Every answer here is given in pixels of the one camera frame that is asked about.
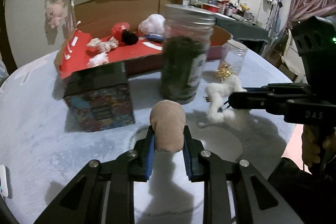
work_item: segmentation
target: gray tablecloth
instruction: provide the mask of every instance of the gray tablecloth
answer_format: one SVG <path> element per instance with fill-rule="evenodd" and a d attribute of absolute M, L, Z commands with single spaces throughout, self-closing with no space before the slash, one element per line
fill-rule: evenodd
<path fill-rule="evenodd" d="M 234 40 L 265 41 L 271 42 L 268 31 L 258 26 L 239 20 L 231 20 L 216 15 L 218 27 L 221 27 L 233 35 Z"/>
<path fill-rule="evenodd" d="M 14 72 L 0 88 L 0 164 L 11 173 L 13 198 L 6 203 L 21 224 L 31 224 L 51 200 L 91 159 L 115 159 L 144 136 L 151 108 L 159 95 L 160 72 L 129 80 L 136 124 L 82 132 L 62 99 L 62 84 L 53 59 L 46 55 Z M 234 160 L 241 154 L 268 176 L 279 161 L 294 125 L 264 110 L 251 111 L 248 126 L 199 129 L 206 122 L 204 88 L 218 61 L 206 63 L 196 99 L 184 105 L 192 135 L 208 150 Z M 243 86 L 289 82 L 280 71 L 248 51 L 240 78 Z M 134 187 L 136 223 L 202 223 L 202 183 L 190 183 L 181 153 L 158 155 L 148 183 Z"/>

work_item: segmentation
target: black pom-pom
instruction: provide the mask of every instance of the black pom-pom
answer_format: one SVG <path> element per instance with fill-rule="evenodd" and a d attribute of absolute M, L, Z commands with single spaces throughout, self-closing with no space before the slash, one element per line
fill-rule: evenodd
<path fill-rule="evenodd" d="M 127 46 L 134 45 L 138 42 L 139 37 L 128 30 L 124 30 L 121 34 L 121 41 L 124 42 Z"/>

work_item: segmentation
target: human hand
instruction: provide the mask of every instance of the human hand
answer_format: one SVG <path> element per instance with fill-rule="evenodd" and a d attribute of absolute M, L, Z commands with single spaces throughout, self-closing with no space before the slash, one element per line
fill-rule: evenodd
<path fill-rule="evenodd" d="M 318 155 L 320 148 L 316 142 L 317 140 L 311 128 L 304 125 L 302 133 L 302 160 L 308 167 L 320 163 L 320 157 Z M 330 150 L 331 153 L 336 153 L 336 132 L 325 139 L 323 148 Z"/>

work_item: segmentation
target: pink curtain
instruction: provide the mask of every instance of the pink curtain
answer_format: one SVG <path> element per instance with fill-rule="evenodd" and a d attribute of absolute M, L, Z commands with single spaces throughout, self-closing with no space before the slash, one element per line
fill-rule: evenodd
<path fill-rule="evenodd" d="M 308 19 L 311 16 L 324 16 L 336 13 L 336 0 L 292 0 L 288 25 L 292 22 Z"/>

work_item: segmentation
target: open cardboard box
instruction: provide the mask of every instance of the open cardboard box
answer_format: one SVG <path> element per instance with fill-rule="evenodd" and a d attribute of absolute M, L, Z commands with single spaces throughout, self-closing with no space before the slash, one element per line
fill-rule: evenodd
<path fill-rule="evenodd" d="M 89 59 L 94 55 L 86 52 L 86 44 L 95 37 L 107 41 L 114 24 L 128 22 L 130 31 L 137 31 L 138 25 L 150 15 L 164 16 L 166 4 L 182 2 L 183 0 L 90 0 L 75 5 L 76 19 L 81 24 L 65 39 L 54 60 L 60 77 L 65 79 L 75 71 L 86 69 Z M 208 60 L 221 58 L 221 46 L 231 38 L 232 35 L 226 30 L 214 26 Z M 145 40 L 139 40 L 132 46 L 120 43 L 119 47 L 108 53 L 109 62 L 124 60 L 127 76 L 160 69 L 161 50 L 145 46 L 142 42 Z"/>

